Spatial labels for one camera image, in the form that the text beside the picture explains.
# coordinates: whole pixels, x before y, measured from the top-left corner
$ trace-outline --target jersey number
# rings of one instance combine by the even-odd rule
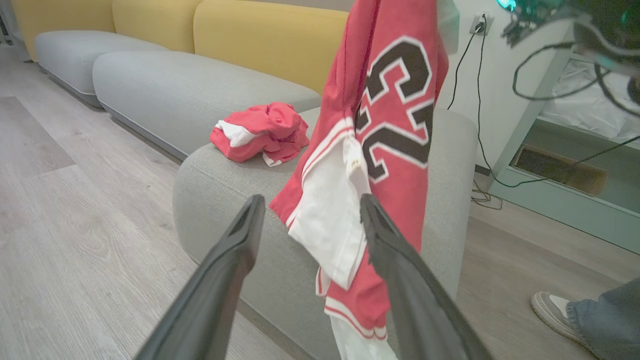
[[[389,93],[390,84],[385,82],[384,77],[395,67],[402,69],[404,77],[391,85],[395,87],[395,94],[403,104],[426,94],[431,82],[431,69],[424,46],[414,38],[401,37],[382,51],[367,74],[365,95],[368,97],[370,106]],[[429,139],[433,123],[433,99],[409,108],[406,116],[413,130],[424,130],[426,138],[421,138],[415,132],[404,130],[388,122],[382,122],[362,141],[362,152],[369,168],[369,177],[374,183],[388,177],[384,160],[377,160],[373,155],[373,150],[376,148],[385,149],[420,168],[427,167],[431,147]],[[369,109],[361,104],[360,111],[356,114],[356,131],[358,134],[363,133],[370,125]]]

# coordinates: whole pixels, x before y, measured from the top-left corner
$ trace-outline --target teal light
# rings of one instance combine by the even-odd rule
[[[513,11],[516,8],[516,0],[497,0],[501,7]]]

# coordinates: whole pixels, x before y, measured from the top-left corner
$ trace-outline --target cardboard box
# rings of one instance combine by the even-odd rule
[[[595,196],[602,192],[609,172],[575,159],[554,154],[539,147],[524,144],[511,162],[511,166],[551,180],[567,187]]]

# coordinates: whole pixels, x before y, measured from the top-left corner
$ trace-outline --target sneaker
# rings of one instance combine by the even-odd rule
[[[548,292],[537,293],[531,298],[531,307],[547,326],[558,334],[584,345],[578,332],[573,330],[566,314],[569,300]]]

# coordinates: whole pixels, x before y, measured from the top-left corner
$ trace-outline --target jeans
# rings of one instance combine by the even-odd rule
[[[569,321],[602,360],[640,359],[640,278],[603,293],[598,301],[567,305]]]

